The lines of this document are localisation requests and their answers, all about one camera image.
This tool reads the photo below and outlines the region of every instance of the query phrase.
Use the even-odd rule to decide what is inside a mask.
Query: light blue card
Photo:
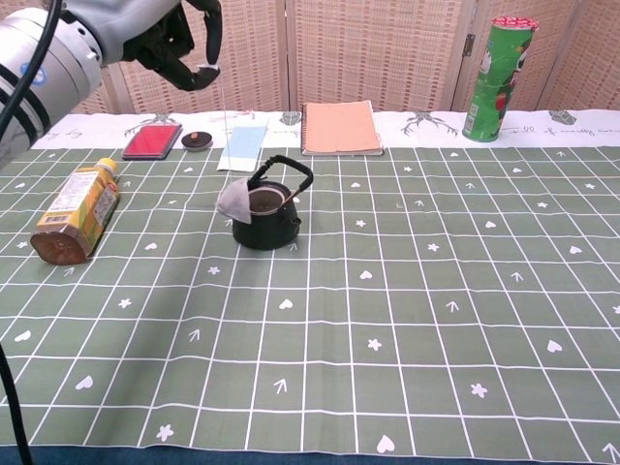
[[[231,138],[222,152],[219,170],[253,171],[261,155],[265,126],[241,126],[232,130]]]

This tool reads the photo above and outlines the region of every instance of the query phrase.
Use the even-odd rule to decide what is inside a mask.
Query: chips can
[[[493,19],[463,136],[483,142],[498,138],[516,78],[523,69],[527,50],[538,28],[538,23],[527,17]]]

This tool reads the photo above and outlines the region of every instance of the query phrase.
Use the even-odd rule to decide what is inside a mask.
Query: black kettle
[[[294,193],[287,186],[263,177],[275,163],[283,163],[306,175]],[[306,190],[313,180],[314,174],[305,165],[284,155],[269,158],[248,180],[252,222],[247,224],[232,220],[234,239],[248,248],[259,250],[278,249],[292,242],[301,225],[294,198]]]

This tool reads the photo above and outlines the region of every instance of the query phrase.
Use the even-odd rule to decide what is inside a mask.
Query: table
[[[0,338],[32,444],[615,463],[618,112],[509,112],[486,144],[464,117],[377,113],[387,151],[365,159],[302,157],[290,113],[61,121],[0,171]],[[153,120],[213,148],[120,161]],[[315,173],[273,252],[214,211],[248,175],[216,170],[247,125],[267,128],[263,160]],[[94,258],[42,263],[34,223],[102,156],[122,198]]]

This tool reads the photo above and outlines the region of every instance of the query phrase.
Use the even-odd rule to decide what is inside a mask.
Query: white cloth
[[[237,179],[220,192],[215,208],[228,218],[248,225],[252,224],[248,178]]]
[[[569,110],[569,117],[540,111],[508,111],[500,137],[493,142],[474,142],[462,136],[466,113],[433,111],[432,119],[421,113],[375,112],[377,132],[386,147],[596,147],[620,145],[620,110]],[[175,121],[182,135],[205,128],[213,136],[213,147],[226,146],[226,130],[234,127],[266,126],[263,148],[300,147],[301,124],[285,118],[282,111],[210,111],[192,114],[70,114],[58,122],[37,149],[124,148],[142,124]],[[183,148],[179,138],[174,148]]]

